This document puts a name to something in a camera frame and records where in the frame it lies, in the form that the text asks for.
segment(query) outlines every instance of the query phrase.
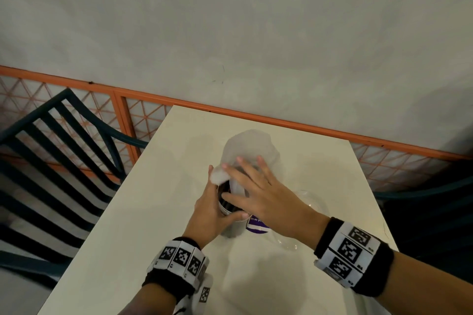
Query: white table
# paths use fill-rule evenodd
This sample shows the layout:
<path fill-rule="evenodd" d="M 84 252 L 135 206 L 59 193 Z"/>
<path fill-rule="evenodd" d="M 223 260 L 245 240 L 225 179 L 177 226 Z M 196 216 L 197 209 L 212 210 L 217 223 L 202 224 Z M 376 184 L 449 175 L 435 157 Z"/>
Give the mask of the white table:
<path fill-rule="evenodd" d="M 39 315 L 116 315 L 139 290 L 166 241 L 180 236 L 226 141 L 271 135 L 283 183 L 322 197 L 331 216 L 396 248 L 348 141 L 174 106 Z M 358 314 L 360 300 L 313 266 L 310 249 L 285 250 L 246 231 L 205 247 L 214 276 L 206 314 Z"/>

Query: white plastic bag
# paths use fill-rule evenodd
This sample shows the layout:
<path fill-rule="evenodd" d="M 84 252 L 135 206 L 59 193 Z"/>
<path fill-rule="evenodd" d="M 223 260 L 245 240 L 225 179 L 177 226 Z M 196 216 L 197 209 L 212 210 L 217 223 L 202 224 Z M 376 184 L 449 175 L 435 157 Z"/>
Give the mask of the white plastic bag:
<path fill-rule="evenodd" d="M 215 167 L 210 175 L 210 181 L 219 186 L 230 180 L 230 176 L 222 169 L 222 163 L 237 167 L 237 157 L 241 156 L 257 168 L 256 157 L 264 158 L 270 170 L 274 173 L 280 161 L 278 150 L 271 142 L 268 133 L 259 130 L 248 130 L 230 138 L 223 148 L 220 165 Z M 230 180 L 230 192 L 244 194 L 244 189 L 236 181 Z"/>

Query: purple label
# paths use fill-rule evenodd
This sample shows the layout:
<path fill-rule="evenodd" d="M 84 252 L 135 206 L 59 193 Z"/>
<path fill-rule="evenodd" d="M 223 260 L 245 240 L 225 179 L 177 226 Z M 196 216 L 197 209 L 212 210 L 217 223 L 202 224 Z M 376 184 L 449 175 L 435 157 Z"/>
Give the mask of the purple label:
<path fill-rule="evenodd" d="M 248 223 L 246 224 L 246 229 L 248 229 L 250 232 L 257 234 L 268 233 L 269 231 L 269 227 L 254 215 L 252 215 L 251 218 L 248 220 Z"/>

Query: gray wall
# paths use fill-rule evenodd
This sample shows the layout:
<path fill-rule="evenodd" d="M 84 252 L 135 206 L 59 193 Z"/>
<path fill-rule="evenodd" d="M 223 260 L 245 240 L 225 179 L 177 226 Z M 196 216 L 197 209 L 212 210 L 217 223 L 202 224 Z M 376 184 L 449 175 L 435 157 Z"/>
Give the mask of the gray wall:
<path fill-rule="evenodd" d="M 435 149 L 473 134 L 473 0 L 0 0 L 0 63 Z"/>

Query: hand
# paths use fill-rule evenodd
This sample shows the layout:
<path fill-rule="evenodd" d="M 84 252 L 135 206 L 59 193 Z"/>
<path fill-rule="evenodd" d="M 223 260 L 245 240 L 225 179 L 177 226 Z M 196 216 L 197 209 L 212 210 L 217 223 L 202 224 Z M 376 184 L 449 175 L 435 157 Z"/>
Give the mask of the hand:
<path fill-rule="evenodd" d="M 295 238 L 315 249 L 330 218 L 314 211 L 279 182 L 263 157 L 257 157 L 258 166 L 263 173 L 254 169 L 242 157 L 237 157 L 236 160 L 248 176 L 225 163 L 222 168 L 250 196 L 247 198 L 223 193 L 223 199 L 254 214 L 275 232 Z"/>
<path fill-rule="evenodd" d="M 209 178 L 213 166 L 209 166 Z M 219 208 L 217 186 L 207 180 L 204 193 L 195 202 L 194 213 L 189 219 L 183 236 L 195 240 L 202 248 L 213 241 L 225 228 L 236 221 L 249 217 L 244 211 L 234 212 L 228 216 Z"/>

